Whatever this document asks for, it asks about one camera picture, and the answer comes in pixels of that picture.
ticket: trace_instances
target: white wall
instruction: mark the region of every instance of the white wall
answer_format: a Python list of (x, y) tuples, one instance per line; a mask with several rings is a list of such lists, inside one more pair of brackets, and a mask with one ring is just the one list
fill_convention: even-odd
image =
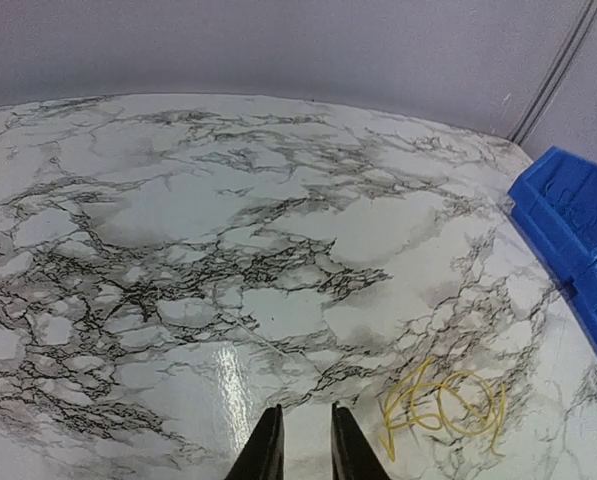
[(0, 0), (0, 105), (231, 92), (505, 136), (584, 0)]
[(597, 162), (597, 21), (553, 101), (522, 146), (537, 158), (551, 145)]

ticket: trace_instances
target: rubber band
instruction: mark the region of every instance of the rubber band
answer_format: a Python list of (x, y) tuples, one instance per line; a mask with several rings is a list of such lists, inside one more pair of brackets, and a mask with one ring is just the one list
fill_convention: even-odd
[[(485, 380), (483, 377), (478, 375), (471, 370), (460, 370), (458, 372), (454, 372), (445, 378), (441, 383), (423, 383), (422, 379), (425, 375), (425, 372), (429, 365), (434, 362), (435, 358), (430, 357), (425, 362), (416, 368), (414, 371), (406, 375), (402, 380), (400, 380), (389, 392), (387, 393), (387, 397), (385, 398), (385, 402), (383, 403), (383, 420), (384, 426), (387, 430), (387, 439), (385, 439), (384, 435), (380, 435), (380, 442), (382, 443), (383, 447), (387, 451), (387, 455), (389, 456), (389, 460), (392, 462), (396, 461), (396, 448), (394, 444), (394, 432), (401, 428), (411, 427), (413, 425), (420, 425), (421, 427), (431, 430), (431, 431), (438, 431), (446, 428), (447, 430), (453, 430), (463, 436), (466, 437), (475, 437), (478, 435), (483, 435), (488, 431), (493, 429), (493, 436), (491, 439), (491, 444), (489, 445), (489, 449), (491, 452), (498, 456), (502, 457), (500, 453), (496, 451), (496, 440), (500, 436), (502, 431), (502, 427), (505, 421), (505, 408), (507, 406), (506, 402), (506, 392), (505, 392), (505, 385), (502, 384), (500, 387), (500, 403), (498, 405), (498, 409), (496, 411), (495, 404), (496, 404), (496, 396), (494, 395), (493, 388), (491, 385)], [(403, 386), (412, 378), (416, 377), (416, 381), (412, 387), (409, 387), (407, 390), (402, 392), (396, 397), (394, 402), (391, 402), (391, 399), (403, 389)], [(462, 395), (460, 395), (450, 384), (452, 381), (459, 377), (472, 377), (475, 378), (485, 392), (488, 400), (488, 409), (487, 414), (482, 415), (474, 405), (467, 402)], [(438, 413), (424, 413), (419, 415), (416, 412), (416, 400), (419, 398), (417, 396), (418, 392), (421, 389), (436, 389), (436, 406), (438, 408)], [(467, 430), (463, 427), (456, 425), (445, 413), (445, 409), (442, 404), (442, 392), (449, 393), (452, 397), (457, 399), (463, 407), (469, 412), (470, 415), (476, 417), (483, 426), (477, 430)], [(392, 424), (391, 415), (393, 414), (396, 407), (400, 404), (403, 404), (408, 400), (408, 416), (410, 417), (409, 420)], [(423, 420), (434, 419), (437, 421), (437, 424), (430, 425), (429, 423), (424, 422)]]

